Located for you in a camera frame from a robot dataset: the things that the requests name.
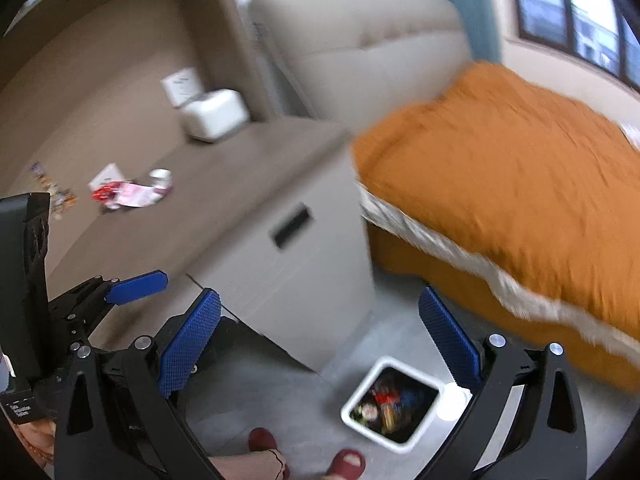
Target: headboard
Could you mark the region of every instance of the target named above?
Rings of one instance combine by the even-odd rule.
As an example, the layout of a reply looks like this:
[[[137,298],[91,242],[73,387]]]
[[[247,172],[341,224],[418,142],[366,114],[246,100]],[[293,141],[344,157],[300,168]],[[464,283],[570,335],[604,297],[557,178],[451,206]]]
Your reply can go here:
[[[308,113],[353,132],[433,99],[471,60],[447,0],[251,0],[250,14]]]

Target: hand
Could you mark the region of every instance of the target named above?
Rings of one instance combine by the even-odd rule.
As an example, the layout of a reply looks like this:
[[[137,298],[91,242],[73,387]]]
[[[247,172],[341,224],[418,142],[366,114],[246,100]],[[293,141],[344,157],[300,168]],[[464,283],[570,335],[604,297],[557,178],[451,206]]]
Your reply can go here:
[[[43,419],[17,426],[8,421],[24,448],[40,467],[52,463],[56,435],[55,422]]]

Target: cup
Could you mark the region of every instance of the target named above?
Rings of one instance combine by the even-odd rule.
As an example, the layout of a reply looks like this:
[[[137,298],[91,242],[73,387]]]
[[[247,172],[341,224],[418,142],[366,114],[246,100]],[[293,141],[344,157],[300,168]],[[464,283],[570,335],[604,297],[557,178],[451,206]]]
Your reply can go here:
[[[169,192],[174,184],[171,171],[169,170],[162,170],[161,168],[158,168],[157,170],[151,171],[149,176],[152,179],[154,191],[163,196]]]

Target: white box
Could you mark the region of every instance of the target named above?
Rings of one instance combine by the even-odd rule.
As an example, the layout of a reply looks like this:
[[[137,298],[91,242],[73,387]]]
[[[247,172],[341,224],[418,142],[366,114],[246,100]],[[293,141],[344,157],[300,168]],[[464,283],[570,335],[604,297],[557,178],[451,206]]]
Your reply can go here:
[[[183,68],[161,81],[166,96],[175,108],[180,108],[187,101],[204,94],[204,86],[194,67]]]
[[[249,120],[249,112],[235,90],[216,90],[180,109],[182,124],[191,137],[214,142]]]
[[[107,164],[105,168],[98,173],[91,182],[89,182],[89,189],[94,192],[96,189],[108,184],[110,182],[124,182],[125,178],[120,169],[113,163]]]
[[[365,394],[370,390],[370,388],[373,386],[373,383],[385,368],[394,368],[395,370],[398,370],[399,372],[402,372],[403,374],[414,378],[416,381],[419,381],[422,384],[426,384],[427,386],[430,386],[431,388],[434,388],[438,391],[438,395],[429,408],[429,411],[424,415],[424,418],[415,429],[414,434],[412,434],[409,440],[407,440],[404,444],[398,444],[397,442],[394,442],[393,440],[390,440],[385,436],[373,430],[370,430],[369,428],[366,428],[350,417],[350,413],[360,402],[360,399],[362,399],[362,397],[364,397]],[[384,446],[387,449],[390,449],[391,451],[399,454],[409,453],[415,447],[415,445],[418,443],[420,438],[424,435],[424,432],[427,431],[427,428],[433,421],[438,406],[442,401],[443,394],[444,383],[441,380],[427,375],[420,370],[416,370],[409,365],[401,363],[393,357],[384,356],[377,360],[377,362],[373,365],[371,371],[360,383],[360,386],[357,387],[356,391],[349,398],[347,403],[342,407],[342,409],[340,410],[340,418],[347,426],[356,430],[358,433],[363,434],[367,438],[370,438],[374,442],[377,442],[378,444],[380,444],[380,446]]]

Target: red slipper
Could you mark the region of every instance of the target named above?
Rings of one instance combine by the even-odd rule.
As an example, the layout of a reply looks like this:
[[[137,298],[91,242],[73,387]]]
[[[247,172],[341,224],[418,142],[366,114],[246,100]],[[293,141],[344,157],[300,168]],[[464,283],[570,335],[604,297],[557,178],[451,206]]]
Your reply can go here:
[[[271,431],[266,430],[265,428],[255,428],[254,430],[251,430],[247,444],[249,446],[249,451],[251,452],[268,451],[271,449],[279,451],[275,437],[271,434]],[[291,471],[289,466],[285,465],[284,471],[282,472],[282,480],[289,480],[290,475]]]
[[[344,457],[347,455],[357,456],[360,459],[360,465],[356,466],[346,462]],[[358,480],[364,473],[366,466],[367,461],[361,452],[354,449],[343,449],[334,457],[327,474],[341,476],[344,480]]]

